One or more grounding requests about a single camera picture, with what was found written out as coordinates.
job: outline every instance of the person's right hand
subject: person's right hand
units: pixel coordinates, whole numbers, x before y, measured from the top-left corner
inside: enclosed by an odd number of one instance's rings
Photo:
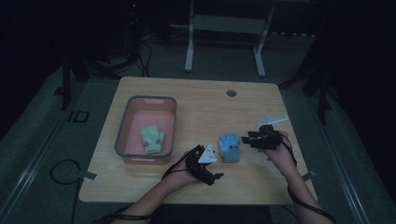
[[[293,157],[290,155],[288,149],[283,144],[288,144],[287,140],[288,134],[280,131],[284,136],[282,137],[283,143],[279,145],[276,150],[263,148],[260,149],[265,155],[268,156],[268,159],[273,162],[274,166],[280,171],[280,173],[288,177],[290,175],[295,175],[297,171],[296,166],[294,164]]]

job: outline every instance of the blue object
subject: blue object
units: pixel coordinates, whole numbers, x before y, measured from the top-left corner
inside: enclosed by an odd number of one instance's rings
[[[222,158],[226,163],[239,162],[239,136],[234,133],[225,133],[219,140],[218,145]]]

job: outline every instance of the pink container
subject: pink container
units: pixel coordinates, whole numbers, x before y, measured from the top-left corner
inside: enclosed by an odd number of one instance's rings
[[[171,97],[134,96],[126,106],[117,136],[115,150],[124,162],[163,165],[170,161],[173,150],[177,102]],[[164,133],[160,153],[146,154],[140,130],[157,125]]]

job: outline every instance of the wire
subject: wire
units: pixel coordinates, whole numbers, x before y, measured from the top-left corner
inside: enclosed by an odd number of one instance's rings
[[[325,211],[323,211],[323,210],[321,210],[321,209],[319,209],[319,208],[316,208],[315,206],[312,206],[312,205],[309,205],[309,204],[307,204],[307,203],[303,203],[302,201],[300,201],[300,199],[298,199],[297,196],[295,196],[295,195],[293,194],[293,192],[290,190],[289,186],[288,186],[288,193],[289,193],[289,196],[290,196],[297,204],[299,204],[300,206],[302,206],[302,207],[304,207],[304,208],[307,208],[307,209],[309,209],[309,210],[311,210],[311,211],[314,211],[314,212],[316,212],[316,213],[318,213],[318,214],[320,214],[320,215],[322,215],[322,216],[328,218],[328,219],[331,220],[333,223],[335,223],[335,218],[334,218],[332,215],[330,215],[329,213],[327,213],[327,212],[325,212]]]
[[[120,75],[120,73],[123,73],[123,72],[125,72],[126,70],[132,68],[134,65],[135,65],[135,63],[132,63],[132,64],[128,65],[128,66],[125,67],[124,69],[122,69],[122,70],[120,70],[120,71],[117,71],[117,74]]]
[[[177,34],[171,35],[170,37],[171,37],[171,38],[172,38],[172,37],[176,37],[176,36],[178,36],[178,35],[182,35],[182,34],[184,34],[184,33],[187,33],[188,31],[189,31],[189,29],[184,29],[183,31],[178,32]]]
[[[100,224],[107,224],[111,223],[114,219],[118,220],[148,220],[153,217],[153,214],[150,215],[145,215],[145,216],[130,216],[130,215],[124,215],[124,214],[110,214],[110,215],[105,215],[101,217],[99,220],[95,220],[93,223],[100,223]]]
[[[149,41],[149,42],[163,42],[163,39],[161,39],[161,38],[158,38],[158,39],[155,39],[155,40],[154,39],[149,39],[149,37],[154,36],[156,34],[157,34],[157,32],[153,32],[153,33],[151,33],[149,35],[145,35],[144,37],[142,37],[142,40]]]
[[[288,144],[286,144],[283,140],[280,141],[280,143],[281,143],[283,146],[286,147],[286,149],[287,149],[288,152],[290,153],[291,157],[293,158],[294,164],[297,166],[297,160],[296,160],[296,158],[294,157],[293,148],[292,148],[292,146],[291,146],[291,142],[290,142],[289,138],[288,138],[285,134],[283,134],[283,133],[281,133],[280,135],[282,135],[286,140],[288,140]]]
[[[76,206],[77,206],[78,192],[79,192],[79,188],[81,187],[81,184],[82,184],[82,179],[77,177],[76,180],[66,182],[66,181],[60,181],[57,178],[55,178],[55,175],[54,175],[55,169],[59,165],[61,165],[62,163],[65,163],[65,162],[74,163],[77,166],[78,173],[81,171],[81,168],[80,168],[80,166],[78,165],[78,163],[76,161],[73,161],[73,160],[61,160],[61,161],[58,161],[54,166],[52,166],[52,168],[50,169],[50,172],[49,172],[49,176],[50,176],[52,181],[54,181],[55,183],[60,184],[60,185],[77,184],[76,185],[76,192],[75,192],[75,196],[74,196],[74,201],[73,201],[72,222],[71,222],[72,224],[74,224],[75,221],[76,221]]]
[[[184,159],[187,158],[188,155],[190,155],[191,151],[185,153],[175,164],[171,165],[171,167],[168,168],[168,170],[166,170],[165,174],[163,174],[163,178],[164,179],[167,175],[170,175],[171,173],[173,173],[173,169],[179,164],[181,163]]]
[[[141,54],[139,54],[139,57],[138,57],[139,62],[142,65],[142,68],[141,68],[142,77],[150,77],[150,75],[149,75],[149,61],[151,60],[152,49],[151,49],[151,47],[148,44],[146,44],[144,42],[142,42],[141,44],[148,48],[148,59],[146,61],[146,64],[143,63],[143,59],[142,59],[142,55]]]
[[[182,171],[186,171],[186,170],[188,170],[188,169],[186,168],[186,169],[181,169],[181,170],[175,170],[175,171],[172,171],[171,173],[174,173],[174,172],[182,172]]]
[[[287,208],[285,205],[281,205],[280,207],[288,211],[292,216],[294,216],[298,220],[297,216],[293,212],[291,212],[291,210]]]

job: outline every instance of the table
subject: table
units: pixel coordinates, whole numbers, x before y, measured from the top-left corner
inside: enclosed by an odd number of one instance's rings
[[[235,97],[227,90],[236,91]],[[166,165],[126,164],[114,150],[128,99],[134,95],[171,96],[177,100],[174,151]],[[213,174],[224,173],[212,186],[189,185],[173,193],[165,203],[177,204],[290,204],[284,177],[250,145],[240,144],[240,162],[224,163],[217,140],[224,133],[247,136],[257,131],[264,117],[287,116],[275,84],[151,77],[124,77],[92,155],[88,171],[96,180],[85,180],[79,198],[83,202],[133,203],[158,183],[168,167],[185,151],[212,144],[218,161],[207,166]],[[289,134],[300,174],[307,173],[304,158],[289,120],[274,124]],[[312,182],[307,181],[316,195]]]

